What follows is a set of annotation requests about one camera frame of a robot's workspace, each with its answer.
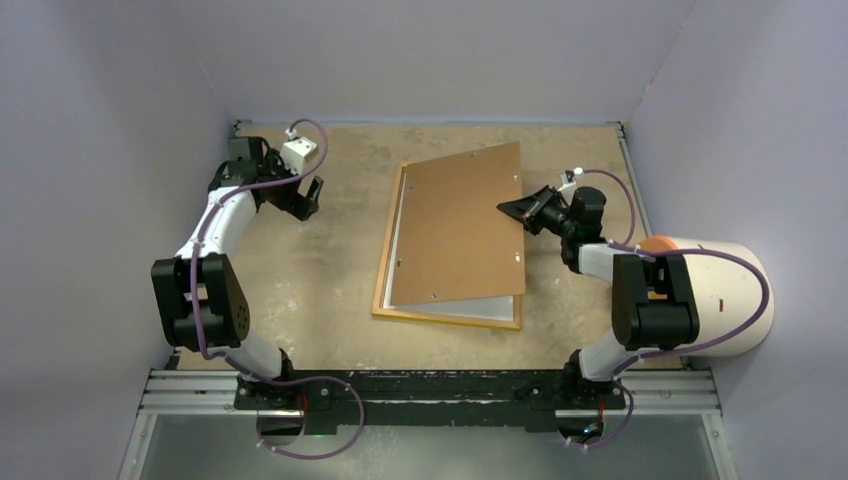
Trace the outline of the brown backing board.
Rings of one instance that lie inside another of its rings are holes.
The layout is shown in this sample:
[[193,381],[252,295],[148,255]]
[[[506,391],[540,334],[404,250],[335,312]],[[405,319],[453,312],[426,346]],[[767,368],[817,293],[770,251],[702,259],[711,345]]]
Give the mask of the brown backing board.
[[406,165],[391,303],[524,294],[524,230],[497,208],[522,195],[517,142]]

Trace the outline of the yellow picture frame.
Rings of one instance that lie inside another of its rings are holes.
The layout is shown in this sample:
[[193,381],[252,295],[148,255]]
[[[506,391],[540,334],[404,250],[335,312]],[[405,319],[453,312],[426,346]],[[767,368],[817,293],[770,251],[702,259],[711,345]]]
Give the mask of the yellow picture frame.
[[371,301],[371,315],[378,320],[433,323],[470,328],[518,332],[523,326],[522,295],[489,297],[449,302],[436,302],[435,311],[403,310],[392,306],[391,283],[395,269],[396,240],[402,213],[403,187],[409,163],[398,165],[389,200],[388,223],[383,237],[376,285]]

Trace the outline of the building photo print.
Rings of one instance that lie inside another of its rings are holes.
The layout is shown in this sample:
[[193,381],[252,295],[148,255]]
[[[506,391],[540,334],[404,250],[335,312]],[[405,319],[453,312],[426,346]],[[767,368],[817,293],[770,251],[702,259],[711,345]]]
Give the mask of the building photo print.
[[392,281],[398,265],[397,244],[405,193],[405,181],[397,195],[391,236],[380,280],[380,289],[372,305],[372,315],[388,320],[430,322],[493,330],[520,331],[522,327],[521,296],[501,296],[423,304],[394,305],[391,302]]

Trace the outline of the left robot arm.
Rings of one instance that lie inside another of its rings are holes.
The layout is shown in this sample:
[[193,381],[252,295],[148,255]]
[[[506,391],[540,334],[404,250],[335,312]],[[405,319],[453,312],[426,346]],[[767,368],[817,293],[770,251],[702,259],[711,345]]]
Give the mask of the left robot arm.
[[192,235],[172,257],[151,267],[155,299],[171,346],[227,361],[245,380],[261,381],[259,395],[272,408],[284,409],[298,395],[291,361],[251,333],[248,301],[230,257],[263,205],[299,221],[318,212],[323,179],[314,177],[306,193],[299,188],[321,150],[290,134],[279,148],[260,136],[233,137],[228,152],[208,185]]

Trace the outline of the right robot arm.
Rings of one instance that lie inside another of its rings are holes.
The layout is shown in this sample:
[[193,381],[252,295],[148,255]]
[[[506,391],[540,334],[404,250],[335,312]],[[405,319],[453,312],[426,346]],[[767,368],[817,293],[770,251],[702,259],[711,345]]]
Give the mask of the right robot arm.
[[700,319],[688,267],[680,255],[640,255],[616,248],[602,235],[607,198],[594,187],[577,188],[570,200],[550,186],[498,210],[537,235],[560,239],[561,259],[573,273],[611,287],[610,329],[595,344],[575,351],[573,371],[561,381],[564,399],[584,407],[640,353],[671,351],[693,343]]

